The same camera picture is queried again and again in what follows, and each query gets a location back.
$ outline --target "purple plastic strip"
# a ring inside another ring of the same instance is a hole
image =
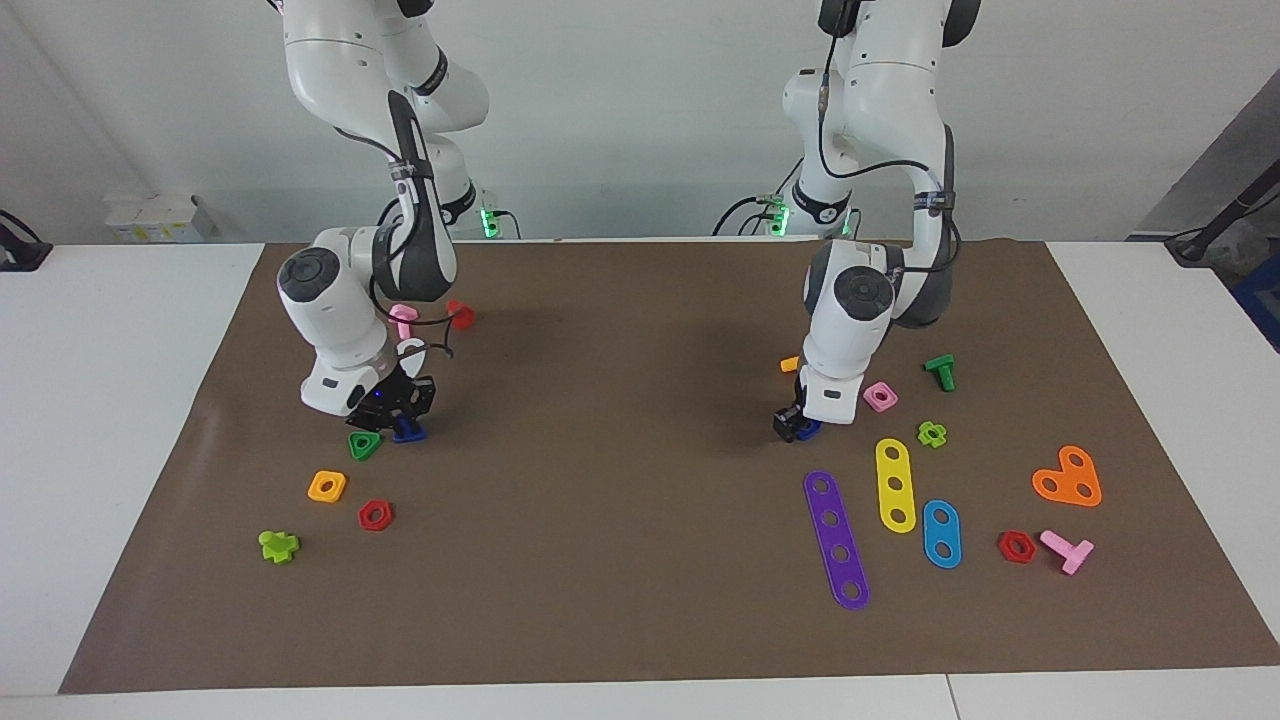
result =
[[[854,529],[845,515],[836,478],[820,470],[809,473],[804,479],[804,495],[809,501],[822,562],[827,566],[827,579],[831,580],[831,596],[845,610],[867,607],[872,591],[867,585],[863,560],[854,543]]]

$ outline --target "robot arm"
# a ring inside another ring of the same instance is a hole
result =
[[[792,227],[835,234],[852,179],[897,165],[914,187],[914,233],[905,250],[836,238],[814,258],[796,401],[774,415],[774,429],[788,442],[813,421],[852,423],[864,374],[890,324],[929,325],[950,302],[959,237],[951,222],[952,141],[938,115],[936,72],[948,15],[975,14],[978,1],[822,3],[819,24],[844,38],[829,74],[801,70],[785,94],[805,138],[801,173],[785,196],[791,223],[799,223]],[[859,155],[874,163],[860,167]]]
[[[278,277],[285,311],[316,350],[302,401],[369,430],[416,433],[430,410],[435,386],[401,368],[375,288],[422,302],[448,292],[457,258],[447,224],[476,192],[457,146],[438,133],[480,124],[489,109],[479,78],[431,38],[422,18],[430,8],[430,0],[280,6],[294,95],[344,137],[381,151],[399,200],[401,217],[324,231]],[[456,193],[449,202],[442,187]],[[442,208],[453,209],[448,219]]]

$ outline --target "yellow bar with holes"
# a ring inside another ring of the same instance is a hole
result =
[[[915,491],[911,488],[911,456],[906,446],[887,437],[876,445],[876,487],[879,491],[881,523],[895,533],[915,529]]]

